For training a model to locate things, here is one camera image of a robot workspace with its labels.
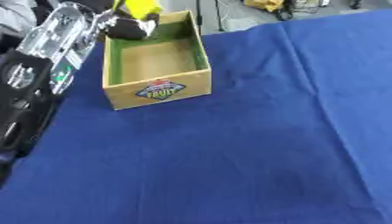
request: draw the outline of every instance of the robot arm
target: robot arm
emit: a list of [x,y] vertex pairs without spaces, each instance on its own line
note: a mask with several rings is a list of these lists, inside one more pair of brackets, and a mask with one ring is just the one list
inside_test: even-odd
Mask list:
[[[116,15],[117,5],[96,14],[78,3],[61,3],[16,50],[4,55],[0,62],[0,158],[2,154],[9,155],[6,163],[11,165],[15,158],[31,152],[100,32],[108,31],[110,35],[110,29],[113,31],[121,21]],[[117,37],[149,36],[158,23],[149,17],[145,21],[127,18],[133,23],[131,30],[142,35],[124,36],[118,32]],[[0,159],[0,185],[1,178],[7,176],[1,173],[2,163]]]

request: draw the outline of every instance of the wooden box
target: wooden box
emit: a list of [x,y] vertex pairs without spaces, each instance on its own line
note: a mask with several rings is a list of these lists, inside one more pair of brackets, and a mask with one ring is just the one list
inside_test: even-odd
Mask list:
[[107,38],[103,89],[114,109],[211,94],[211,67],[193,15],[162,15],[144,40]]

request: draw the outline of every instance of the cable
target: cable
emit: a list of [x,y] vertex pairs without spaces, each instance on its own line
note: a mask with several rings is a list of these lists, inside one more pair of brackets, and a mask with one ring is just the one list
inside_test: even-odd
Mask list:
[[224,7],[226,7],[226,9],[227,9],[226,15],[220,20],[221,22],[223,22],[223,21],[225,21],[225,20],[230,16],[230,13],[231,13],[231,6],[228,5],[228,4],[226,4],[226,3],[223,3],[222,0],[218,0],[218,2],[219,2],[221,5],[223,5]]
[[230,14],[232,12],[232,3],[224,3],[222,0],[218,0],[219,4],[221,4],[222,6],[224,6],[227,9],[226,15],[220,20],[221,26],[222,26],[222,30],[225,31],[225,25],[223,24],[223,22],[225,22],[226,19],[228,19],[230,17]]
[[197,11],[196,22],[199,27],[199,35],[201,36],[201,26],[203,25],[203,16],[201,15],[200,0],[196,0],[196,11]]

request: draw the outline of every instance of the black object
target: black object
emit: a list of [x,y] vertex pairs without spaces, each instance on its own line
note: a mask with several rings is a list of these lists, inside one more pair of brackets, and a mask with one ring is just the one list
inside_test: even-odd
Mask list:
[[358,10],[362,7],[362,0],[353,0],[350,5],[351,9]]
[[[35,76],[27,86],[14,88],[7,82],[11,70],[19,65],[31,67]],[[54,95],[49,84],[52,66],[49,59],[14,50],[4,55],[0,64],[0,154],[15,155],[0,162],[0,186],[16,158],[32,151],[61,103],[62,96]]]
[[294,3],[293,0],[284,0],[282,8],[274,10],[274,15],[279,21],[288,21],[294,17],[293,14]]
[[[153,20],[158,25],[159,14],[149,14],[146,20]],[[112,39],[144,39],[147,37],[147,32],[130,15],[120,16],[115,26],[108,29],[107,34]]]

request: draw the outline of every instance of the table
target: table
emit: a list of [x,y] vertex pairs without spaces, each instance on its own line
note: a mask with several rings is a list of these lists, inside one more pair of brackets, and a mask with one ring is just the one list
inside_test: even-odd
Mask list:
[[205,36],[212,95],[118,112],[99,45],[0,192],[2,223],[391,223],[391,19]]

